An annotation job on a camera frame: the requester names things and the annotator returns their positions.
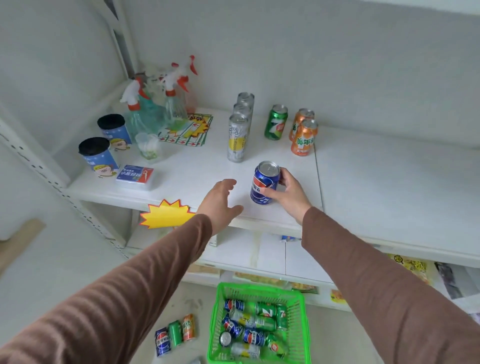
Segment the white wall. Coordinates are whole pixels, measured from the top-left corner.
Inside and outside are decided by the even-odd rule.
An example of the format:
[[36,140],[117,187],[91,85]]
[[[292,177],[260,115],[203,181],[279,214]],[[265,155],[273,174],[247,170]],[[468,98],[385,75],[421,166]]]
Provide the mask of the white wall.
[[88,0],[0,2],[0,99],[46,149],[123,79]]
[[0,170],[1,235],[11,235],[28,218],[47,224],[0,276],[1,346],[125,258],[3,144]]
[[480,17],[357,0],[125,0],[144,61],[197,56],[200,104],[480,146]]

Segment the plastic cup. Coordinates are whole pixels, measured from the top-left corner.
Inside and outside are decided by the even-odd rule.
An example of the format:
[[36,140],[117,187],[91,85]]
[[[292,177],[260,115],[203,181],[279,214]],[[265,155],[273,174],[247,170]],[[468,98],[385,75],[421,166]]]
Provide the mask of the plastic cup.
[[123,116],[120,114],[108,114],[102,116],[96,123],[115,150],[130,149],[129,145],[132,144],[132,140],[128,134]]
[[88,165],[100,178],[115,176],[119,166],[110,153],[110,141],[107,138],[88,138],[78,145],[80,153]]

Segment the cartoon face sticker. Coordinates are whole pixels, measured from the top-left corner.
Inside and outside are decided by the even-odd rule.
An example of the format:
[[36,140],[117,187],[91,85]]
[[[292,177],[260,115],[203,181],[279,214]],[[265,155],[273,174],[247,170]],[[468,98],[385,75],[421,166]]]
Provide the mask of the cartoon face sticker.
[[127,142],[124,139],[120,139],[120,138],[112,139],[110,140],[110,144],[112,145],[112,147],[115,148],[115,150],[130,149],[130,147],[128,146]]
[[100,177],[111,177],[117,174],[116,172],[113,171],[112,166],[108,166],[106,164],[98,164],[95,167],[93,167],[93,170]]

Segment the yellow starburst sign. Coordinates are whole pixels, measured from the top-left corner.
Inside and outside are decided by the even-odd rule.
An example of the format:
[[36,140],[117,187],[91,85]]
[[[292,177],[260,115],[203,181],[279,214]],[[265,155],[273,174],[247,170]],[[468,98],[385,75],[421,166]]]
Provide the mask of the yellow starburst sign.
[[160,205],[148,205],[148,208],[150,212],[140,214],[145,219],[140,225],[148,226],[149,229],[180,226],[195,216],[188,206],[180,204],[180,200],[171,204],[163,200]]

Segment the brown sleeve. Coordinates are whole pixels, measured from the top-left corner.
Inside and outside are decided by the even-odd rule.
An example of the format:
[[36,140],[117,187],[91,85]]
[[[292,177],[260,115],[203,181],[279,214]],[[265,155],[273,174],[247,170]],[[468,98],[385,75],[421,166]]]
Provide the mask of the brown sleeve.
[[480,362],[480,325],[314,207],[303,218],[302,246],[342,292],[385,364]]
[[0,364],[127,364],[211,234],[194,216],[24,329]]

